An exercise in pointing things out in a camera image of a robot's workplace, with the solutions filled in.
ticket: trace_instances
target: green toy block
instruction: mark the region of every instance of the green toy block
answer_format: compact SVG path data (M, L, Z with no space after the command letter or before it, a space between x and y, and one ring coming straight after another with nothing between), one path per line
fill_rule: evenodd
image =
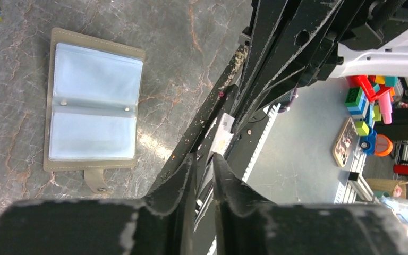
M365 121L356 121L354 122L354 125L358 131L358 135L360 137L366 137L370 133L370 128L368 125L365 123Z
M348 95L346 96L345 106L358 107L360 105L363 94L364 93L361 87L349 89Z
M386 76L384 80L385 80L384 85L386 87L394 87L398 83L398 77L396 76Z
M373 87L373 89L375 90L375 92L378 92L378 91L381 89L381 87L380 87L379 84L377 84L377 83L372 83L371 86Z
M381 111L379 110L379 105L375 105L373 109L373 113L375 116L373 117L374 121L381 121L383 119L383 116L381 115Z

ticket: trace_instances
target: open wallet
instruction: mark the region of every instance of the open wallet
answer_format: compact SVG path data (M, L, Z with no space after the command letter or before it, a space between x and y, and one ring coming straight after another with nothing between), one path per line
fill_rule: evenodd
M95 193L111 193L104 169L137 163L137 107L145 51L54 28L43 169L84 170Z

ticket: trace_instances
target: red toy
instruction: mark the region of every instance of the red toy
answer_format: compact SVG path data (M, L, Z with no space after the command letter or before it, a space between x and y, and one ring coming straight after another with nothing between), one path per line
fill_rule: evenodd
M378 92L375 92L374 88L371 86L370 80L368 80L367 75L356 75L356 76L350 76L349 77L350 81L353 84L357 84L359 87L362 88L363 92L365 92L365 96L370 102L374 102L378 100L382 95L384 95L387 92L390 92L392 88L390 87L385 87L384 85L379 85L381 88L379 89Z

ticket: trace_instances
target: white strip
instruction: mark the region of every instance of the white strip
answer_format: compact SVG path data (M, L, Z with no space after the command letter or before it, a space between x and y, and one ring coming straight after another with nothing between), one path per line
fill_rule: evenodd
M271 131L271 128L273 127L273 123L276 120L277 117L277 111L279 110L279 107L281 104L277 104L276 106L273 106L270 112L268 113L268 117L270 118L267 122L267 125L265 126L265 129L263 130L262 136L259 139L259 142L257 143L256 149L254 150L254 153L252 154L251 160L249 161L248 167L246 168L245 173L243 174L242 181L246 182L249 178L249 175L252 172L252 169L254 168L254 164L257 161L257 158L260 155L260 151L262 151L262 148L264 147L265 141L267 140L268 134ZM207 255L213 255L215 253L215 250L217 249L217 237L215 236L212 245L210 246L209 251L207 252Z

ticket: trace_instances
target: gray marble surface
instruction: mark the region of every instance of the gray marble surface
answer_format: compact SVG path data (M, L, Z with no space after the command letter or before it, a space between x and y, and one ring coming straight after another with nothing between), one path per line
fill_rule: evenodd
M150 188L237 48L250 1L0 0L0 213L20 199L136 198ZM111 169L112 195L82 172L45 172L43 137L53 27L147 52L135 169Z

